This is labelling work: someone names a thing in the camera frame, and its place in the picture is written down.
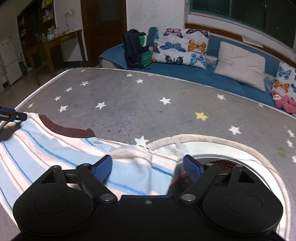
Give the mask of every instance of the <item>wooden desk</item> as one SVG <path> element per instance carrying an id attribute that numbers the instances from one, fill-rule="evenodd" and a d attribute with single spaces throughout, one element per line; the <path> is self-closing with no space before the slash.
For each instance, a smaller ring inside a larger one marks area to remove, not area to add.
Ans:
<path id="1" fill-rule="evenodd" d="M 86 66 L 86 59 L 85 59 L 85 52 L 84 52 L 84 47 L 83 47 L 83 42 L 82 42 L 82 35 L 81 35 L 81 32 L 82 30 L 77 30 L 75 32 L 71 32 L 71 33 L 68 33 L 68 34 L 63 34 L 63 35 L 60 35 L 54 39 L 51 39 L 45 43 L 40 43 L 38 45 L 36 45 L 35 47 L 33 48 L 30 48 L 26 51 L 27 55 L 28 55 L 28 58 L 29 58 L 29 62 L 31 64 L 31 67 L 33 69 L 33 74 L 34 74 L 34 77 L 35 77 L 35 80 L 36 80 L 36 83 L 37 85 L 39 86 L 40 85 L 40 81 L 36 75 L 36 69 L 35 69 L 35 66 L 34 66 L 34 61 L 33 61 L 33 58 L 32 58 L 32 55 L 35 54 L 35 53 L 45 53 L 46 55 L 46 60 L 47 60 L 47 66 L 50 70 L 50 73 L 52 75 L 52 77 L 55 77 L 55 71 L 54 71 L 54 65 L 52 63 L 52 57 L 51 57 L 51 54 L 50 54 L 50 49 L 54 46 L 57 46 L 61 43 L 63 43 L 64 41 L 67 41 L 67 40 L 70 40 L 70 39 L 73 39 L 73 38 L 78 38 L 78 42 L 79 42 L 79 48 L 80 48 L 80 52 L 81 52 L 81 56 L 82 56 L 82 61 L 83 61 L 83 66 L 85 67 Z"/>

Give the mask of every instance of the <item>blue sofa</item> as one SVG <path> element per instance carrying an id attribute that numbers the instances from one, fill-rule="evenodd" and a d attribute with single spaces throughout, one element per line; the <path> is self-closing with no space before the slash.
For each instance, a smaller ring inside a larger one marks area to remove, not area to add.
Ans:
<path id="1" fill-rule="evenodd" d="M 150 28 L 149 30 L 149 40 L 150 40 L 151 46 L 153 46 L 155 29 L 156 28 Z M 221 41 L 239 46 L 248 51 L 251 51 L 253 53 L 263 56 L 266 59 L 265 73 L 272 77 L 276 77 L 276 74 L 279 68 L 279 63 L 280 63 L 279 59 L 269 54 L 266 54 L 256 48 L 253 48 L 251 46 L 240 44 L 236 41 L 232 41 L 223 37 L 210 35 L 208 49 L 207 49 L 207 56 L 212 56 L 215 58 L 218 57 Z M 127 69 L 126 61 L 124 58 L 123 45 L 118 45 L 105 51 L 103 54 L 100 55 L 99 58 L 101 60 L 104 59 L 112 63 L 115 63 L 117 66 L 120 66 L 123 69 Z M 228 77 L 215 74 L 214 73 L 215 67 L 212 65 L 207 65 L 207 69 L 201 69 L 201 68 L 190 67 L 185 65 L 152 63 L 145 69 L 136 69 L 136 70 L 166 75 L 170 77 L 188 80 L 194 83 L 200 83 L 203 85 L 212 86 L 221 90 L 225 90 L 240 96 L 244 96 L 244 97 L 256 100 L 258 102 L 261 102 L 276 108 L 270 94 L 272 82 L 269 82 L 269 83 L 265 82 L 266 90 L 265 92 L 262 92 L 250 86 L 240 84 L 237 81 L 230 79 Z"/>

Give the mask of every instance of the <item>screw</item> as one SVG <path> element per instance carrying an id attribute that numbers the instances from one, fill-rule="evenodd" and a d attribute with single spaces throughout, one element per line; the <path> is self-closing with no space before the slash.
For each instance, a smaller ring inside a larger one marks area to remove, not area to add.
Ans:
<path id="1" fill-rule="evenodd" d="M 100 196 L 100 199 L 102 199 L 105 202 L 110 202 L 115 198 L 113 194 L 103 194 Z"/>
<path id="2" fill-rule="evenodd" d="M 193 202 L 195 199 L 196 199 L 196 196 L 194 196 L 193 194 L 183 194 L 181 196 L 181 198 L 184 200 L 184 201 L 187 201 L 187 202 Z"/>

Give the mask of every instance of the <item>orange butterfly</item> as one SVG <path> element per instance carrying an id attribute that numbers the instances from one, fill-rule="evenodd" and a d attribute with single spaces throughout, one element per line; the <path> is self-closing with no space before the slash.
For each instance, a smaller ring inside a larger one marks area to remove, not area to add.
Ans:
<path id="1" fill-rule="evenodd" d="M 288 83 L 282 84 L 282 83 L 279 82 L 278 80 L 275 80 L 275 82 L 274 82 L 274 87 L 275 87 L 276 89 L 282 88 L 283 91 L 284 91 L 285 93 L 288 93 L 288 89 L 289 89 L 289 87 L 290 87 L 290 84 L 288 84 Z"/>
<path id="2" fill-rule="evenodd" d="M 188 50 L 193 51 L 193 50 L 199 50 L 202 53 L 205 53 L 205 47 L 206 44 L 204 42 L 196 43 L 193 39 L 189 40 L 189 45 L 188 45 Z"/>

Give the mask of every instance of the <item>window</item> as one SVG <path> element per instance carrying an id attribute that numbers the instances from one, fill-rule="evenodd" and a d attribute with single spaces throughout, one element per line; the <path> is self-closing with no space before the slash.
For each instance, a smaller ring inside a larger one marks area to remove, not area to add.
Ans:
<path id="1" fill-rule="evenodd" d="M 190 0 L 190 11 L 246 24 L 293 48 L 296 0 Z"/>

